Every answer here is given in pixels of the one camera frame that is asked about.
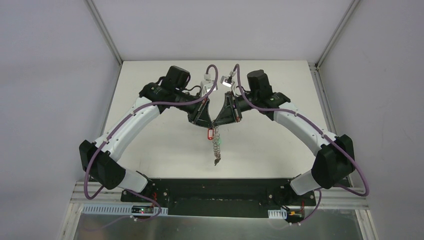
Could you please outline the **silver key with red tag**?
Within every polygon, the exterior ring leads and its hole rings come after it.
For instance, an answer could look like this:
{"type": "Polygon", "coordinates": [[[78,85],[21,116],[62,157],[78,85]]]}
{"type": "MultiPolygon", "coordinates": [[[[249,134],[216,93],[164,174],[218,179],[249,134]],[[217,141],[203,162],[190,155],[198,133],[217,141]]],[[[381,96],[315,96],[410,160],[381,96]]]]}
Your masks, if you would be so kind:
{"type": "Polygon", "coordinates": [[[213,128],[209,128],[207,130],[207,139],[212,141],[214,139],[215,130],[213,128]]]}

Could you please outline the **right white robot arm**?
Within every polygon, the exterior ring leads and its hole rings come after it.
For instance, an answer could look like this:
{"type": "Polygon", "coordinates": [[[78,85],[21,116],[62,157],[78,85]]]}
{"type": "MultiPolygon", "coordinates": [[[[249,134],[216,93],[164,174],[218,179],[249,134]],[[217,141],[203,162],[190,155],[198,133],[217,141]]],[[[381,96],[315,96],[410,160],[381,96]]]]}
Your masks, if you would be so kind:
{"type": "Polygon", "coordinates": [[[224,105],[213,124],[237,123],[242,119],[242,112],[257,109],[287,128],[311,150],[315,156],[311,169],[284,186],[283,196],[288,204],[298,204],[309,191],[332,188],[356,169],[352,164],[354,150],[349,136],[337,136],[308,120],[287,96],[272,90],[268,75],[262,69],[249,72],[247,80],[249,91],[244,95],[225,94],[224,105]]]}

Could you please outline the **metal disc keyring with rings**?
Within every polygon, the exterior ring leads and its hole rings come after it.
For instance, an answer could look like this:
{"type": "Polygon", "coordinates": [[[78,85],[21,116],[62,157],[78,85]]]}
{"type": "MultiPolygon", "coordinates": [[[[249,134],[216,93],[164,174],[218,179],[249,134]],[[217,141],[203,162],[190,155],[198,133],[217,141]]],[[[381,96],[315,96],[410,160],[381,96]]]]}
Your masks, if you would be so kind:
{"type": "Polygon", "coordinates": [[[215,157],[214,166],[216,166],[221,160],[221,137],[218,126],[213,129],[212,146],[215,157]]]}

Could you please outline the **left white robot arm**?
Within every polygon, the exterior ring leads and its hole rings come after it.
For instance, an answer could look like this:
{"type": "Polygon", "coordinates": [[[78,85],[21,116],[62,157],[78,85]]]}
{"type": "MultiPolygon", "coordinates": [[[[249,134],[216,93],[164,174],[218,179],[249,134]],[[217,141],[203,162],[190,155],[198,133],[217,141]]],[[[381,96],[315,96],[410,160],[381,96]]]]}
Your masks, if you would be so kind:
{"type": "Polygon", "coordinates": [[[93,178],[108,190],[128,189],[140,202],[149,201],[153,189],[148,185],[148,178],[126,169],[118,161],[141,130],[170,107],[187,113],[189,123],[212,129],[208,113],[209,95],[183,92],[190,79],[191,74],[187,70],[170,66],[165,76],[143,87],[134,104],[110,130],[93,142],[84,140],[79,146],[84,182],[93,178]]]}

